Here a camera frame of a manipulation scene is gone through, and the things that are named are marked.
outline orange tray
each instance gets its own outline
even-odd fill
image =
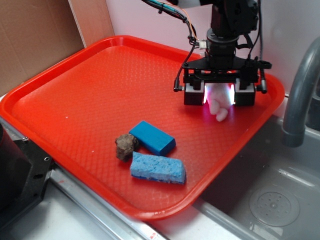
[[[0,115],[123,213],[163,219],[196,200],[285,95],[267,75],[267,94],[217,122],[207,104],[184,105],[184,94],[173,92],[187,54],[131,36],[106,38],[13,89]],[[116,158],[115,139],[141,120],[175,138],[168,157],[183,161],[184,185],[133,178],[131,162]]]

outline brown rock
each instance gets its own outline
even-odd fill
[[[132,153],[139,147],[138,139],[132,134],[123,134],[115,140],[116,157],[124,162],[132,158]]]

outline blue sponge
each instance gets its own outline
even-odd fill
[[[172,136],[146,121],[140,122],[129,133],[135,136],[142,146],[157,156],[166,156],[176,146],[176,140]]]
[[[186,170],[182,161],[165,156],[133,152],[131,175],[139,179],[184,184]]]

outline white stuffed toy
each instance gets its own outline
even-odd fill
[[[206,83],[207,101],[210,113],[216,115],[218,122],[223,121],[228,115],[228,109],[233,102],[230,99],[230,87],[228,83]]]

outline sink drain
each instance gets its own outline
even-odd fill
[[[252,214],[262,223],[283,227],[295,221],[300,207],[296,197],[277,187],[267,186],[256,190],[249,202]]]

